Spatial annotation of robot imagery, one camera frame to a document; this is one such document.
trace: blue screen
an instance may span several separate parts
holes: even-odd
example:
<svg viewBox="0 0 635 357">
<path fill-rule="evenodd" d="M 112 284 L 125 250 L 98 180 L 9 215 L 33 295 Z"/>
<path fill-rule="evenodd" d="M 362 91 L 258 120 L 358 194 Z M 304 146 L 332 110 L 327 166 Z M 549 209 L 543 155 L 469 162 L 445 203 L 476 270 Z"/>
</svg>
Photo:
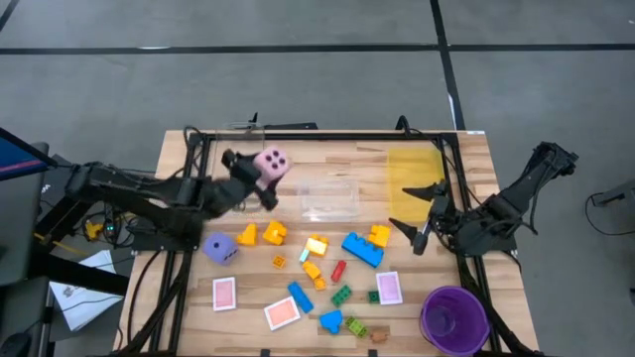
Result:
<svg viewBox="0 0 635 357">
<path fill-rule="evenodd" d="M 0 138 L 0 179 L 8 176 L 27 175 L 41 171 L 48 164 L 22 150 L 20 147 Z"/>
</svg>

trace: blue block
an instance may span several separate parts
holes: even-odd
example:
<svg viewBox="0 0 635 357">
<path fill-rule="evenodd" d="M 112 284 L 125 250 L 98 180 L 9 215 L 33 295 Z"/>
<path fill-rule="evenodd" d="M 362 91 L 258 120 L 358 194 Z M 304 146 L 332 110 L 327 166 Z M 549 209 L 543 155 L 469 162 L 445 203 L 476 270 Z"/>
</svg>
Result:
<svg viewBox="0 0 635 357">
<path fill-rule="evenodd" d="M 289 293 L 291 293 L 291 296 L 294 297 L 294 300 L 300 306 L 302 311 L 304 311 L 305 313 L 309 313 L 309 311 L 314 309 L 314 305 L 311 303 L 309 297 L 307 297 L 305 292 L 302 290 L 300 284 L 298 284 L 297 282 L 292 282 L 289 284 L 287 289 L 289 289 Z"/>
<path fill-rule="evenodd" d="M 330 333 L 339 333 L 339 326 L 344 320 L 341 310 L 331 311 L 319 317 L 319 323 Z"/>
<path fill-rule="evenodd" d="M 377 268 L 384 258 L 384 250 L 350 232 L 341 243 L 341 248 L 355 257 L 363 260 L 373 268 Z"/>
</svg>

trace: toy block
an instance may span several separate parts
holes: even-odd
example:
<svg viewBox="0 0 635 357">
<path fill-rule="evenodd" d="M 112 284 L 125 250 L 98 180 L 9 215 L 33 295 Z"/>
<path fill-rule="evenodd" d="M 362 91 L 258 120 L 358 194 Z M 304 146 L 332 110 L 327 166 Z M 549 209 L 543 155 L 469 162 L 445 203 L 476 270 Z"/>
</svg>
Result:
<svg viewBox="0 0 635 357">
<path fill-rule="evenodd" d="M 304 269 L 305 272 L 307 272 L 311 280 L 317 279 L 319 275 L 321 274 L 321 271 L 319 270 L 319 268 L 316 267 L 316 265 L 311 262 L 302 263 L 302 269 Z"/>
<path fill-rule="evenodd" d="M 317 278 L 314 280 L 314 285 L 316 286 L 316 290 L 324 290 L 326 289 L 326 280 L 324 278 Z"/>
<path fill-rule="evenodd" d="M 330 279 L 334 283 L 339 282 L 339 278 L 341 278 L 341 274 L 344 272 L 344 269 L 346 269 L 346 262 L 344 261 L 337 262 L 337 266 L 335 266 L 335 270 L 333 271 L 333 274 L 330 275 Z"/>
<path fill-rule="evenodd" d="M 285 242 L 287 236 L 287 228 L 277 221 L 269 222 L 269 226 L 262 237 L 269 243 L 281 245 Z"/>
<path fill-rule="evenodd" d="M 302 251 L 302 255 L 300 256 L 300 263 L 304 263 L 309 257 L 309 249 L 305 249 Z"/>
<path fill-rule="evenodd" d="M 368 302 L 379 303 L 379 292 L 368 292 Z"/>
<path fill-rule="evenodd" d="M 333 302 L 335 307 L 339 307 L 346 300 L 350 298 L 350 288 L 348 286 L 343 286 L 330 300 Z"/>
<path fill-rule="evenodd" d="M 256 155 L 253 165 L 261 173 L 256 184 L 262 189 L 267 189 L 271 182 L 283 177 L 291 168 L 287 155 L 275 146 L 266 148 Z"/>
<path fill-rule="evenodd" d="M 341 248 L 373 268 L 377 268 L 384 258 L 383 249 L 374 247 L 371 243 L 358 237 L 355 232 L 348 233 L 341 243 Z"/>
<path fill-rule="evenodd" d="M 320 257 L 323 257 L 326 253 L 326 243 L 320 242 L 315 238 L 307 239 L 307 245 L 305 246 L 305 248 L 311 253 Z"/>
<path fill-rule="evenodd" d="M 390 227 L 382 225 L 373 225 L 370 227 L 368 241 L 379 248 L 386 248 L 388 238 L 390 237 Z"/>
<path fill-rule="evenodd" d="M 302 290 L 302 287 L 297 282 L 292 282 L 287 286 L 289 293 L 294 297 L 296 303 L 300 306 L 302 311 L 305 313 L 309 313 L 312 309 L 314 309 L 313 303 L 309 300 L 309 297 L 305 294 L 305 291 Z"/>
<path fill-rule="evenodd" d="M 384 331 L 373 331 L 370 333 L 370 339 L 373 343 L 384 343 L 388 339 L 388 333 Z"/>
<path fill-rule="evenodd" d="M 347 318 L 344 324 L 346 325 L 346 327 L 348 327 L 350 332 L 352 332 L 355 336 L 359 338 L 364 338 L 366 336 L 366 332 L 368 332 L 368 330 L 366 329 L 366 326 L 364 326 L 361 322 L 359 322 L 359 320 L 357 320 L 355 317 L 351 316 Z"/>
<path fill-rule="evenodd" d="M 255 223 L 250 223 L 247 225 L 247 228 L 245 228 L 244 232 L 238 234 L 238 236 L 236 237 L 236 243 L 247 246 L 254 246 L 256 245 L 257 234 L 258 227 Z"/>
<path fill-rule="evenodd" d="M 224 233 L 212 233 L 202 244 L 202 252 L 212 261 L 227 266 L 236 257 L 238 246 Z"/>
<path fill-rule="evenodd" d="M 287 263 L 287 260 L 281 256 L 275 256 L 274 257 L 274 267 L 278 268 L 278 269 L 283 269 L 285 268 L 285 263 Z"/>
<path fill-rule="evenodd" d="M 341 310 L 331 311 L 319 317 L 319 324 L 330 333 L 339 333 L 339 326 L 344 320 Z"/>
</svg>

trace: black floor line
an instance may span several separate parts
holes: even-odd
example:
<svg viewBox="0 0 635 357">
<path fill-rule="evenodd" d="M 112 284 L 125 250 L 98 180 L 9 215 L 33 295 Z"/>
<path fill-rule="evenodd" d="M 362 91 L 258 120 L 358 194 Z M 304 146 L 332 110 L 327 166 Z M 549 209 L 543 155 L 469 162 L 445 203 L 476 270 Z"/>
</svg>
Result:
<svg viewBox="0 0 635 357">
<path fill-rule="evenodd" d="M 635 44 L 449 45 L 450 52 L 635 51 Z"/>
<path fill-rule="evenodd" d="M 2 31 L 2 29 L 4 29 L 4 26 L 7 25 L 7 21 L 9 21 L 11 14 L 13 14 L 13 11 L 16 9 L 16 6 L 18 6 L 19 2 L 20 0 L 11 0 L 9 5 L 7 5 L 7 8 L 4 9 L 4 12 L 0 17 L 0 32 Z"/>
<path fill-rule="evenodd" d="M 439 40 L 439 52 L 441 53 L 441 62 L 444 67 L 445 86 L 447 88 L 447 95 L 449 96 L 449 105 L 452 110 L 454 129 L 465 130 L 465 121 L 463 120 L 463 111 L 460 107 L 460 99 L 458 99 L 458 89 L 456 88 L 456 78 L 454 77 L 452 60 L 447 50 L 444 18 L 441 15 L 439 0 L 430 0 L 430 6 L 433 10 L 435 30 L 437 31 L 437 38 Z"/>
<path fill-rule="evenodd" d="M 303 53 L 411 53 L 436 51 L 433 44 L 264 45 L 148 48 L 44 48 L 0 49 L 11 55 L 195 55 L 195 54 L 303 54 Z"/>
</svg>

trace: orange lego brick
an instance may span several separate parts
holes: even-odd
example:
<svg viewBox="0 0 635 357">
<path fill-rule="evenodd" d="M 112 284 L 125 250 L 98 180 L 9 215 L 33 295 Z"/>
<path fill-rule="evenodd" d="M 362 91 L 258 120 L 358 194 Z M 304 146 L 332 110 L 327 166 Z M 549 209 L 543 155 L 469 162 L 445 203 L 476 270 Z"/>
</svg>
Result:
<svg viewBox="0 0 635 357">
<path fill-rule="evenodd" d="M 245 228 L 244 232 L 238 234 L 238 236 L 236 237 L 236 243 L 247 246 L 254 246 L 256 245 L 257 234 L 258 227 L 255 223 L 250 223 L 249 225 L 247 225 L 247 228 Z"/>
<path fill-rule="evenodd" d="M 269 222 L 269 226 L 262 237 L 271 244 L 281 245 L 285 242 L 287 228 L 278 221 Z"/>
<path fill-rule="evenodd" d="M 281 256 L 276 256 L 274 257 L 274 267 L 278 268 L 278 269 L 283 269 L 285 268 L 285 264 L 287 263 L 287 260 L 284 257 Z"/>
<path fill-rule="evenodd" d="M 321 274 L 321 271 L 319 270 L 319 268 L 316 267 L 315 264 L 309 261 L 306 261 L 302 264 L 302 269 L 304 269 L 305 272 L 307 272 L 311 280 L 315 280 L 319 278 L 319 275 Z"/>
</svg>

